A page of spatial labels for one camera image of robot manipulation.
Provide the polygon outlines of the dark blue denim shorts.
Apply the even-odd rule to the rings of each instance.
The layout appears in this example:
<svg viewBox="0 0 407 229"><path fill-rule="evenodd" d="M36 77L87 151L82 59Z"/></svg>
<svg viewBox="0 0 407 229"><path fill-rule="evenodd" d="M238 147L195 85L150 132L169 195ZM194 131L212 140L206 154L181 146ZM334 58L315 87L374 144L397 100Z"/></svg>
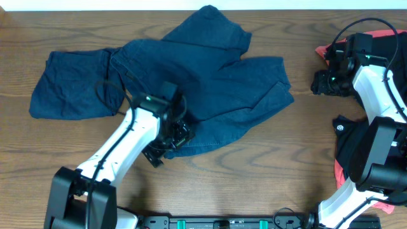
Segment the dark blue denim shorts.
<svg viewBox="0 0 407 229"><path fill-rule="evenodd" d="M214 151L293 102L281 57L244 59L251 34L208 5L160 40L136 39L111 56L133 95L178 86L194 138L168 159Z"/></svg>

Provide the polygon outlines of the dark blue garment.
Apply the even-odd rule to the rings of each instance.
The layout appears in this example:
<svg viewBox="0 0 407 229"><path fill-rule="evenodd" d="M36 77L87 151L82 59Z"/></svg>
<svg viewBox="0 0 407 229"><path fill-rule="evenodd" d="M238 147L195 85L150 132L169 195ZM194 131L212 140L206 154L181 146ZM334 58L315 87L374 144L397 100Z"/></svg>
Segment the dark blue garment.
<svg viewBox="0 0 407 229"><path fill-rule="evenodd" d="M114 116L124 87L110 64L116 48L51 52L31 96L33 118L83 120Z"/></svg>

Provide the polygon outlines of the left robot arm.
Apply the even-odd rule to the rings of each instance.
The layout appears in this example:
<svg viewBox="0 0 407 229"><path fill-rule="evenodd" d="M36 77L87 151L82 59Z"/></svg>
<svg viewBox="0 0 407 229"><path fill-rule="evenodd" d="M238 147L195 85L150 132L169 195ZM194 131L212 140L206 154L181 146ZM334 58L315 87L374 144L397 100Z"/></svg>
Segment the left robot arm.
<svg viewBox="0 0 407 229"><path fill-rule="evenodd" d="M102 147L76 169L61 167L52 179L45 228L137 228L136 214L117 205L116 192L139 155L154 167L194 134L183 120L185 96L165 82L158 95L128 97L129 109Z"/></svg>

